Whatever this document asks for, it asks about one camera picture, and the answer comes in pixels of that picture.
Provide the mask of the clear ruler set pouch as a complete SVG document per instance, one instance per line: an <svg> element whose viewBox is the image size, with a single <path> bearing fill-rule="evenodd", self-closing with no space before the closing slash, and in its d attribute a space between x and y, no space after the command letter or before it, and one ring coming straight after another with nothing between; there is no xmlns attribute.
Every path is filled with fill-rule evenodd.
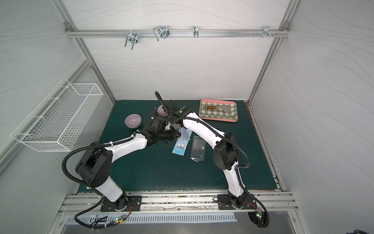
<svg viewBox="0 0 374 234"><path fill-rule="evenodd" d="M191 140L192 131L190 129L182 127L182 128L179 129L179 132L181 134L180 139L182 141L190 141Z"/></svg>

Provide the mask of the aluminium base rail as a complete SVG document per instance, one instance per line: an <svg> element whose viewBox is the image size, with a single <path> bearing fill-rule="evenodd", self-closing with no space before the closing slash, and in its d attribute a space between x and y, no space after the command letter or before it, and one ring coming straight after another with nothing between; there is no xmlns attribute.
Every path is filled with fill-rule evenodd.
<svg viewBox="0 0 374 234"><path fill-rule="evenodd" d="M251 193L254 197L248 198L240 211L299 209L291 192L254 190ZM139 214L236 211L224 190L132 192L128 199L130 205L124 209L125 213L128 210ZM99 200L99 196L93 193L67 195L58 214L74 215L92 207Z"/></svg>

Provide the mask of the blue printed ruler set card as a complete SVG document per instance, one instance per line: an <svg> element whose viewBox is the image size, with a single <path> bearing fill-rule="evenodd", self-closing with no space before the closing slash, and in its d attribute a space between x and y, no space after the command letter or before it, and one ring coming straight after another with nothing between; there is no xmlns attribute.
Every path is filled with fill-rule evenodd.
<svg viewBox="0 0 374 234"><path fill-rule="evenodd" d="M172 150L173 154L183 156L185 154L186 148L190 141L182 141L180 137L177 139L176 144Z"/></svg>

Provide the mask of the metal u-bolt clamp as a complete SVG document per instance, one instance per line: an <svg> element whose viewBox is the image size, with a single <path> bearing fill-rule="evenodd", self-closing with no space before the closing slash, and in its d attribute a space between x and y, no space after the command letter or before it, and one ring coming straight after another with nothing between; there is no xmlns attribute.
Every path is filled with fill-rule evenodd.
<svg viewBox="0 0 374 234"><path fill-rule="evenodd" d="M157 26L153 28L153 33L157 41L160 41L160 39L166 39L170 35L170 31L167 26Z"/></svg>
<svg viewBox="0 0 374 234"><path fill-rule="evenodd" d="M131 44L131 50L134 49L134 46L138 43L138 36L133 33L132 31L130 33L127 34L127 37L126 37L126 40L125 40L125 47L127 45L130 45Z"/></svg>
<svg viewBox="0 0 374 234"><path fill-rule="evenodd" d="M193 36L194 38L198 38L199 37L199 29L197 26L194 26L193 28Z"/></svg>

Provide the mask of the aluminium overhead rail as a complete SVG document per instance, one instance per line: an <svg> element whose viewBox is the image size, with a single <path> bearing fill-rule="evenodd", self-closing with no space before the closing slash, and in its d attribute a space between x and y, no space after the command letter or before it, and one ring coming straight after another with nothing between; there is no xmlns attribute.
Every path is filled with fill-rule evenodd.
<svg viewBox="0 0 374 234"><path fill-rule="evenodd" d="M169 29L170 35L167 38L194 38L193 27L188 29ZM203 29L198 27L198 38L252 38L254 33L260 33L261 29ZM153 29L146 30L66 30L65 34L69 38L126 38L130 32L135 33L139 39L154 38L156 39ZM272 33L279 33L278 37L288 37L291 31L288 28L288 22L280 29L271 29Z"/></svg>

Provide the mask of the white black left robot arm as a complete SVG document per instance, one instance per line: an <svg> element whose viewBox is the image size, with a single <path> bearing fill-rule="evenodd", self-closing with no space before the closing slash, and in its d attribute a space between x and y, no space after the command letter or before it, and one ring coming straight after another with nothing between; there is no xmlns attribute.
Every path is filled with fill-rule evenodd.
<svg viewBox="0 0 374 234"><path fill-rule="evenodd" d="M181 136L180 123L172 123L164 117L156 116L150 125L134 132L130 137L112 143L101 144L93 142L89 146L71 151L62 161L63 173L72 181L85 185L100 196L100 201L94 206L79 212L74 216L74 220L89 229L97 230L113 227L126 220L126 216L117 218L109 224L100 225L98 221L90 224L79 220L79 216L93 210L99 205L110 208L111 211L121 212L123 210L132 211L132 205L127 195L111 178L112 164L130 153L146 149L158 141L166 143ZM76 173L79 178L73 176L67 169L68 159L83 152L81 160L76 165Z"/></svg>

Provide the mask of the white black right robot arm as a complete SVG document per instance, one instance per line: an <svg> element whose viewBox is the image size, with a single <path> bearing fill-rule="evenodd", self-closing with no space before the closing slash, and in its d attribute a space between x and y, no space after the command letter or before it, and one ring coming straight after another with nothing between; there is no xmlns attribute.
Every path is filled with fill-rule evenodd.
<svg viewBox="0 0 374 234"><path fill-rule="evenodd" d="M173 109L168 106L161 95L156 91L156 98L162 104L167 119L171 125L177 124L190 129L201 137L213 149L213 162L225 175L228 183L228 195L234 209L243 209L245 205L251 206L255 215L250 220L258 228L266 228L270 224L270 215L266 207L245 187L240 169L247 169L250 160L245 151L237 144L232 133L224 133L213 128L202 120L190 108Z"/></svg>

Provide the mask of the purple striped bowl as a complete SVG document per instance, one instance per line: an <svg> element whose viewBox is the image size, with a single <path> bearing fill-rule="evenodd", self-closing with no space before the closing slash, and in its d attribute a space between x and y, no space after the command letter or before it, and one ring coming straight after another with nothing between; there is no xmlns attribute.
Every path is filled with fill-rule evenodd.
<svg viewBox="0 0 374 234"><path fill-rule="evenodd" d="M167 113L163 107L163 105L160 105L158 108L157 108L157 113L158 115L162 116L162 117L167 117Z"/></svg>

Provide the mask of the metal bracket clamp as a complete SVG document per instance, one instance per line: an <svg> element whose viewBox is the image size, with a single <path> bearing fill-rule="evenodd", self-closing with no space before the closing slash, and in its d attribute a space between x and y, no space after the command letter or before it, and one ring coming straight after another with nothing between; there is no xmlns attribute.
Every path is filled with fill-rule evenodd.
<svg viewBox="0 0 374 234"><path fill-rule="evenodd" d="M278 37L279 36L279 33L275 32L275 33L272 33L270 31L270 28L268 26L266 26L262 32L260 33L254 33L253 34L255 37L262 37L262 38L274 38L274 37Z"/></svg>

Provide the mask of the plain lilac bowl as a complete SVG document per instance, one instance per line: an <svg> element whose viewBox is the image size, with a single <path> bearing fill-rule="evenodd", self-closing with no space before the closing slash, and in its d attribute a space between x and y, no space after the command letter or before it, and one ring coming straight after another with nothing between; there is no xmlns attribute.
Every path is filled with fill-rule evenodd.
<svg viewBox="0 0 374 234"><path fill-rule="evenodd" d="M125 125L130 129L138 128L142 123L142 118L139 114L130 114L124 120Z"/></svg>

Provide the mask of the wooden handled metal scraper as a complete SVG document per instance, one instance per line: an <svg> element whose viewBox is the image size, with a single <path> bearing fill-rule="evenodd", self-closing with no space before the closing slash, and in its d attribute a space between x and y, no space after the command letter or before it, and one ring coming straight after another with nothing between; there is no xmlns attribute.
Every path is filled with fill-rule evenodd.
<svg viewBox="0 0 374 234"><path fill-rule="evenodd" d="M231 107L227 104L223 104L221 106L203 106L203 109L207 110L222 110L227 114L231 114Z"/></svg>

